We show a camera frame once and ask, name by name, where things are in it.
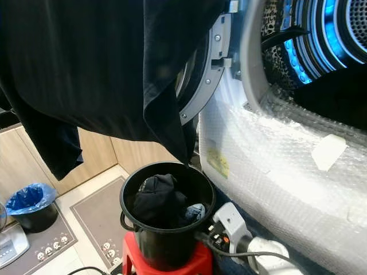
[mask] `black cable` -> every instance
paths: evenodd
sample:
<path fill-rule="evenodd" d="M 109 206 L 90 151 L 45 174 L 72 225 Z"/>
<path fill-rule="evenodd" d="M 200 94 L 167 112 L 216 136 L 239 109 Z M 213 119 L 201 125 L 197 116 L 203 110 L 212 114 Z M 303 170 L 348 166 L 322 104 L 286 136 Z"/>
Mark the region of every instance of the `black cable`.
<path fill-rule="evenodd" d="M 76 270 L 70 272 L 68 275 L 72 275 L 72 274 L 75 274 L 75 273 L 77 273 L 79 271 L 86 270 L 86 269 L 93 269 L 95 271 L 98 271 L 102 275 L 107 275 L 106 272 L 103 272 L 102 270 L 100 270 L 99 268 L 95 268 L 94 266 L 85 266 L 83 268 L 76 269 Z"/>
<path fill-rule="evenodd" d="M 242 252 L 242 253 L 228 253 L 228 252 L 224 252 L 218 248 L 216 248 L 214 245 L 212 245 L 211 240 L 208 238 L 208 235 L 204 234 L 204 233 L 198 233 L 196 234 L 196 239 L 198 239 L 199 241 L 202 241 L 204 243 L 204 245 L 206 245 L 208 248 L 210 248 L 212 251 L 214 251 L 215 253 L 224 256 L 224 257 L 231 257 L 231 258 L 239 258 L 239 257 L 254 257 L 254 256 L 274 256 L 277 258 L 280 258 L 282 260 L 285 260 L 287 262 L 289 262 L 290 264 L 294 265 L 296 268 L 299 269 L 299 271 L 301 271 L 301 273 L 303 275 L 309 275 L 307 271 L 305 271 L 305 269 L 298 264 L 297 262 L 287 258 L 284 255 L 281 255 L 279 253 L 275 253 L 275 252 L 267 252 L 267 251 L 260 251 L 260 252 Z"/>

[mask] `gray mat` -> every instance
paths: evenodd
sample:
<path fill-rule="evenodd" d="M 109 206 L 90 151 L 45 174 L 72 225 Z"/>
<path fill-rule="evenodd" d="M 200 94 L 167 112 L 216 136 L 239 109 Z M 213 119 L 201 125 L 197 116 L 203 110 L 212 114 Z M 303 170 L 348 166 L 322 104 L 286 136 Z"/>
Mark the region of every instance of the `gray mat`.
<path fill-rule="evenodd" d="M 49 261 L 55 259 L 58 255 L 67 250 L 67 248 L 71 247 L 77 242 L 73 231 L 69 227 L 64 216 L 61 214 L 57 206 L 56 209 L 58 211 L 58 217 L 55 223 L 43 232 L 28 233 L 27 238 L 30 245 L 28 251 L 20 256 L 20 258 L 12 262 L 10 265 L 0 269 L 0 274 L 30 275 L 36 270 L 39 270 L 39 268 L 43 267 Z M 61 242 L 62 237 L 67 238 L 66 243 Z M 57 250 L 54 248 L 55 242 L 58 242 L 60 246 Z M 46 248 L 52 249 L 51 255 L 48 256 L 45 253 Z M 37 258 L 39 253 L 44 254 L 44 258 L 41 258 L 41 260 Z"/>
<path fill-rule="evenodd" d="M 124 182 L 119 177 L 70 207 L 108 268 L 122 258 L 126 230 L 120 224 L 119 194 Z"/>

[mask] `sticker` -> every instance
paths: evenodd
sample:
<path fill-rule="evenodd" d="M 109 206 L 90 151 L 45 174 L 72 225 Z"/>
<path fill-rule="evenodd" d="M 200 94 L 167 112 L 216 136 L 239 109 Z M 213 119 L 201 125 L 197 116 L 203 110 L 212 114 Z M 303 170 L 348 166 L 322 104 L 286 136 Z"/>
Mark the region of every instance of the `sticker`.
<path fill-rule="evenodd" d="M 228 179 L 229 166 L 227 159 L 217 149 L 213 147 L 208 148 L 206 161 L 223 177 Z"/>
<path fill-rule="evenodd" d="M 319 170 L 328 171 L 342 155 L 346 147 L 347 145 L 344 138 L 335 135 L 327 135 L 317 144 L 311 156 Z"/>

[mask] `bucket handle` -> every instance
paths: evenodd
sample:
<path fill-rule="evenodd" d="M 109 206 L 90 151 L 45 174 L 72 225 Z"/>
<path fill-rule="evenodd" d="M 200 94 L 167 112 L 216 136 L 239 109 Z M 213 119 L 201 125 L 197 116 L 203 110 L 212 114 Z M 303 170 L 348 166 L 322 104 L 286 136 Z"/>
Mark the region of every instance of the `bucket handle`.
<path fill-rule="evenodd" d="M 129 226 L 129 225 L 127 225 L 125 223 L 125 214 L 124 214 L 124 212 L 121 212 L 120 223 L 121 223 L 121 226 L 123 228 L 125 228 L 126 230 L 128 230 L 128 231 L 135 231 L 135 229 L 133 227 L 131 227 L 131 226 Z"/>

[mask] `yellow label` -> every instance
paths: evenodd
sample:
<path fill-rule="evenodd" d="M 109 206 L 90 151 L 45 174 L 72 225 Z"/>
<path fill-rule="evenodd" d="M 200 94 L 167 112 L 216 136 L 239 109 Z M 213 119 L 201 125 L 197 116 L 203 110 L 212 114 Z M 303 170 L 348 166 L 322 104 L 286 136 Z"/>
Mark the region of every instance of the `yellow label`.
<path fill-rule="evenodd" d="M 208 148 L 206 161 L 223 177 L 228 178 L 229 166 L 227 159 L 217 149 Z"/>

